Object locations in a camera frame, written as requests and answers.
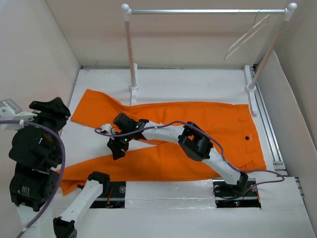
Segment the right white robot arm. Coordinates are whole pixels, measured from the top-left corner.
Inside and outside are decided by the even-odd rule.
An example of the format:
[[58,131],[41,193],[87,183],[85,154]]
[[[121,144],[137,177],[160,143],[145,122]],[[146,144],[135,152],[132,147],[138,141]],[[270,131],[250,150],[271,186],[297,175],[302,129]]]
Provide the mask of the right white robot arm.
[[186,156],[196,162],[203,162],[217,172],[234,195],[241,195],[247,189],[248,175],[230,165],[215,149],[211,138],[193,122],[176,121],[159,124],[147,119],[135,121],[124,113],[113,120],[120,132],[109,132],[107,147],[114,160],[125,156],[131,140],[160,140],[178,144]]

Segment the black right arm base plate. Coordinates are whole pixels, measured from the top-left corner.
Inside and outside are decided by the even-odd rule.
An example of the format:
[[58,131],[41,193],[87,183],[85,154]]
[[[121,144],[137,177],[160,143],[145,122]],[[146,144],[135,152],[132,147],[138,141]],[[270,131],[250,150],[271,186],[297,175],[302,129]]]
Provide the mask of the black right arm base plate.
[[212,193],[216,208],[262,207],[255,179],[249,179],[243,191],[234,190],[222,179],[215,179],[213,180]]

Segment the orange trousers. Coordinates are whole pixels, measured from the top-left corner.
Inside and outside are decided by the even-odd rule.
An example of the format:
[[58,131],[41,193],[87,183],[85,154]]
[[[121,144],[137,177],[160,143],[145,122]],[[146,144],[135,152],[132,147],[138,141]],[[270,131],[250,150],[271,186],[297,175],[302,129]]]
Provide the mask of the orange trousers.
[[169,102],[125,106],[102,92],[86,90],[71,121],[98,128],[124,113],[133,120],[147,119],[148,148],[130,150],[123,158],[112,155],[90,159],[65,168],[60,188],[71,193],[84,185],[91,172],[108,174],[112,181],[192,181],[218,177],[204,162],[197,162],[180,147],[184,122],[193,122],[216,140],[224,157],[218,161],[241,170],[264,170],[266,164],[248,105],[216,102]]

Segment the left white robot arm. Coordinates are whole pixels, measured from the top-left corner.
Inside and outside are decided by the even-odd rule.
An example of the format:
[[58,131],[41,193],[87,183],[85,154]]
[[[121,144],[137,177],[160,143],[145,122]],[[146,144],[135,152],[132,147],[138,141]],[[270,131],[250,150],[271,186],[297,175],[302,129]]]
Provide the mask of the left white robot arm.
[[110,177],[92,172],[81,192],[58,217],[53,215],[52,201],[61,184],[65,167],[65,147],[59,131],[70,117],[68,107],[56,97],[48,102],[33,101],[31,114],[16,117],[19,126],[12,139],[10,159],[16,163],[9,185],[11,201],[16,206],[21,238],[75,238],[85,214],[99,197],[110,192]]

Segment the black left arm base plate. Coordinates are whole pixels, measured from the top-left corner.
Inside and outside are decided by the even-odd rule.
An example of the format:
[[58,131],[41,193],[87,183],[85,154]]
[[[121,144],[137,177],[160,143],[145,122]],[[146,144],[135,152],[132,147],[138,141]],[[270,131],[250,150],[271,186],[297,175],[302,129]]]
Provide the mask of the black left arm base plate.
[[98,197],[90,208],[117,209],[125,208],[126,182],[117,181],[110,183],[108,196],[101,195]]

